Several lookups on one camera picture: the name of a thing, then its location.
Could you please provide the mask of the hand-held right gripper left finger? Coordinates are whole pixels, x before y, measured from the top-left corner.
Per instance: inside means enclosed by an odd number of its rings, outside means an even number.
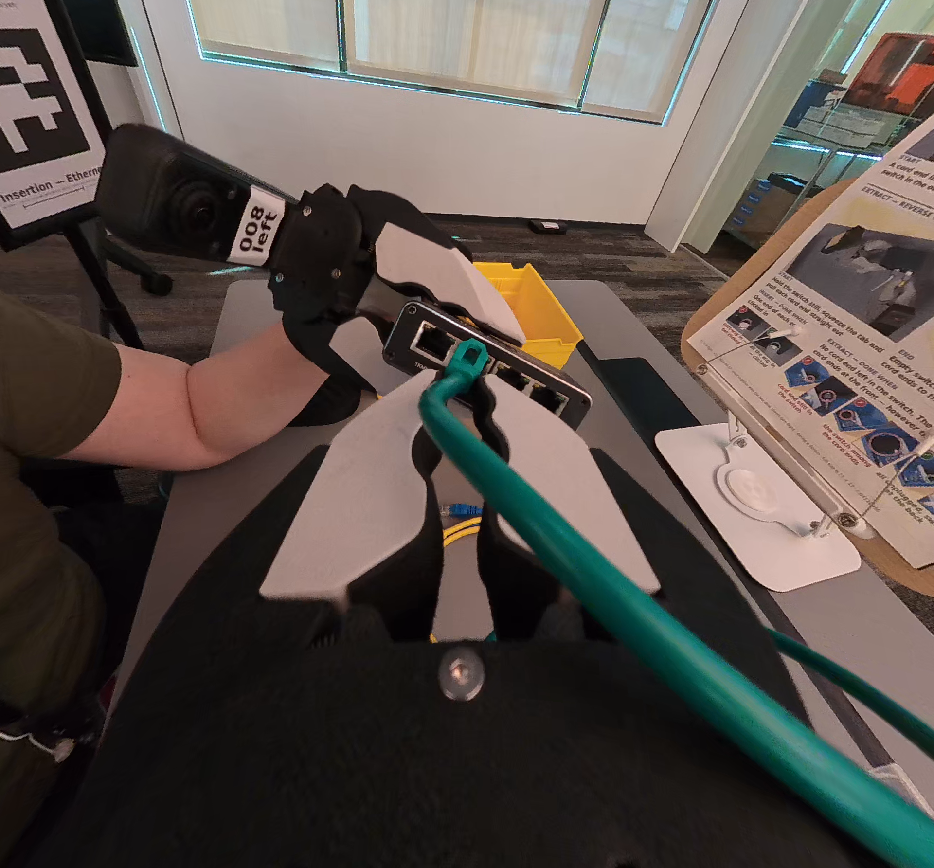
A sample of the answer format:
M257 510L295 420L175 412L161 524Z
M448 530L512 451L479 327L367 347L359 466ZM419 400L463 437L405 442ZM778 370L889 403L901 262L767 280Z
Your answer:
M419 414L417 375L345 426L321 463L260 587L270 601L368 606L397 641L427 641L445 561L432 473L441 454Z

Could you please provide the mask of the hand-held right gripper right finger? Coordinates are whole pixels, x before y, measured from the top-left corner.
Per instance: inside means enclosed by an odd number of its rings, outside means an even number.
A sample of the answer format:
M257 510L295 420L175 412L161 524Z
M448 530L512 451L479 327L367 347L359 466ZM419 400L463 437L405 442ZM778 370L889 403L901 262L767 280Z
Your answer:
M659 579L577 432L500 378L479 379L476 396L474 422L484 442L616 570L646 594L658 594ZM571 600L488 502L476 555L497 640L531 638L550 605Z

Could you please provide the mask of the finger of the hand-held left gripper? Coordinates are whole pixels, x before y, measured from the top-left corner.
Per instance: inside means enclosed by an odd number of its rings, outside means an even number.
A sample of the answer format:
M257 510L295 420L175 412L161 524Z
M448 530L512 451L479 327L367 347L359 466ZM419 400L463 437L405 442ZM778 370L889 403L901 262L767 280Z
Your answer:
M373 243L373 258L374 276L360 300L362 313L393 321L407 299L417 298L470 319L500 340L526 343L508 302L459 249L388 222Z
M360 377L399 377L384 357L393 325L380 316L357 315L336 327L330 348Z

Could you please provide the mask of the black network switch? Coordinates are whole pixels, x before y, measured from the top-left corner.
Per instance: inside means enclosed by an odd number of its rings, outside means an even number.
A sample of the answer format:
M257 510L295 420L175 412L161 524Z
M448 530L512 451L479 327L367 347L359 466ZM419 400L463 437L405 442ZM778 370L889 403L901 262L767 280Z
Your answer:
M487 354L484 375L497 377L577 429L592 406L591 395L554 366L474 325L419 300L404 304L383 350L387 363L408 375L443 371L462 342L475 339Z

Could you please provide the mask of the person's left forearm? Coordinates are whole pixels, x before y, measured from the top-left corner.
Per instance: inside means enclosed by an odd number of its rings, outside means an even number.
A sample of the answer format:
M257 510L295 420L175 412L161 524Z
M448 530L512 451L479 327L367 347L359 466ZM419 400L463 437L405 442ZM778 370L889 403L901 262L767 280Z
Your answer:
M63 460L170 472L220 465L278 434L328 377L281 323L193 365L116 350L121 379L108 412Z

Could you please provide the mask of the yellow plastic bin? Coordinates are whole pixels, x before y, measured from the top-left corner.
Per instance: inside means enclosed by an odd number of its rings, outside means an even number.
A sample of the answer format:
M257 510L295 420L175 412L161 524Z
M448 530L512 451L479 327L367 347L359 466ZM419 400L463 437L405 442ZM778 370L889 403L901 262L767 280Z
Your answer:
M563 369L583 335L536 268L486 262L474 263L474 267L516 316L527 337L524 351Z

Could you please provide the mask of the black easel stand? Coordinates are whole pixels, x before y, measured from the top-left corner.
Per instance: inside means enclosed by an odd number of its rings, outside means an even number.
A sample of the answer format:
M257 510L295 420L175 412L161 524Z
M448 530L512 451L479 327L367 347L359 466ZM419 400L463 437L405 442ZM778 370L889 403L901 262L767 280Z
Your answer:
M108 266L130 272L142 290L155 297L169 296L174 280L113 241L99 220L73 223L63 234L90 286L88 301L82 304L81 320L90 323L92 330L103 337L116 334L124 345L145 349L129 310L109 278Z

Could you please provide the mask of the white framed window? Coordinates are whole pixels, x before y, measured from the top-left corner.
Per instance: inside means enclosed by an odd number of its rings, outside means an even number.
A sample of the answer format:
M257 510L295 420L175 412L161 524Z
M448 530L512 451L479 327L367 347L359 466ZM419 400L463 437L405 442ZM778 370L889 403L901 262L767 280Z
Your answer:
M187 0L204 58L661 124L718 0Z

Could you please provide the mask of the black and white marker sign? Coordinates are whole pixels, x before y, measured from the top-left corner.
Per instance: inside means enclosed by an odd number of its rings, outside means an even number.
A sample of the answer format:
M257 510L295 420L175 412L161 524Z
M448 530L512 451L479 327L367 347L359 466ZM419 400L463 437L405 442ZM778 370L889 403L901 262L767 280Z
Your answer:
M63 0L1 0L1 241L92 219L111 124Z

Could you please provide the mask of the printed instruction sheet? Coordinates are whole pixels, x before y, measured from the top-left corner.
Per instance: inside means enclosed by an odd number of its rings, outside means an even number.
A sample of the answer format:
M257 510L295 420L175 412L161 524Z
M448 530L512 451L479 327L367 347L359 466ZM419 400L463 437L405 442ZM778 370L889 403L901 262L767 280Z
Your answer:
M910 567L932 566L933 128L854 180L690 338Z

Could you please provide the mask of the person's body in green shirt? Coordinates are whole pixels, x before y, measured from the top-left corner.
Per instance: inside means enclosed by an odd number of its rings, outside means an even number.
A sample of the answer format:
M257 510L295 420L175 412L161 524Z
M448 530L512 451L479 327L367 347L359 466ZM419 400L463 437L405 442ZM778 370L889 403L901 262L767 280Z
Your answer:
M2 786L29 757L23 737L78 698L99 654L104 603L87 564L61 541L53 512L19 477L31 459L78 447L107 414L121 377L113 344L2 296Z

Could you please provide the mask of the metal storage shelf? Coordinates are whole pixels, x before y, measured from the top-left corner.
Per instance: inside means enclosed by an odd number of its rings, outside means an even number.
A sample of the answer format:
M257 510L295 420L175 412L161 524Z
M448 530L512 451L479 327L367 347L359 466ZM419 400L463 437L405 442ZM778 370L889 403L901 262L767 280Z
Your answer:
M811 80L722 226L753 249L824 189L864 172L893 145L903 117L844 102L845 90Z

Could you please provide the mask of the orange box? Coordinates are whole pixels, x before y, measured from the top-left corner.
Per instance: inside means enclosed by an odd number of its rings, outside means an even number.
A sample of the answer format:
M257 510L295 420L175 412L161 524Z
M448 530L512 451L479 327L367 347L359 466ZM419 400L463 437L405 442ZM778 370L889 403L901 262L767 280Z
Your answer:
M933 114L933 35L884 34L849 84L843 103L926 120Z

